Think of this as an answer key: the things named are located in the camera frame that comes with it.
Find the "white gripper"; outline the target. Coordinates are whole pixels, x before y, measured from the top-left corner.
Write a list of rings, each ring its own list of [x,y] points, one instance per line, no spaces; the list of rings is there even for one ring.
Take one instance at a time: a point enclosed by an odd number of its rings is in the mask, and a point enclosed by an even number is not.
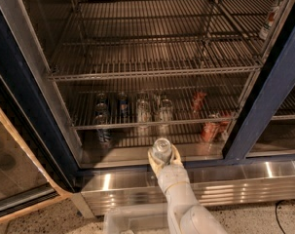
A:
[[[183,167],[180,153],[174,144],[171,146],[171,152],[171,165],[165,166],[165,162],[154,155],[153,149],[148,149],[149,164],[155,176],[158,178],[158,184],[164,194],[173,185],[190,182],[188,173]]]

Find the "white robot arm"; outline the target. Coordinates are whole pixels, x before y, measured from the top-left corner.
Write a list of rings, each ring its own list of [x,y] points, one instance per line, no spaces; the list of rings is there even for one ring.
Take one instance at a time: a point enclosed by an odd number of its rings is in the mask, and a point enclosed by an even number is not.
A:
[[[168,139],[157,139],[148,150],[148,159],[166,196],[170,234],[227,234],[197,200],[180,154]]]

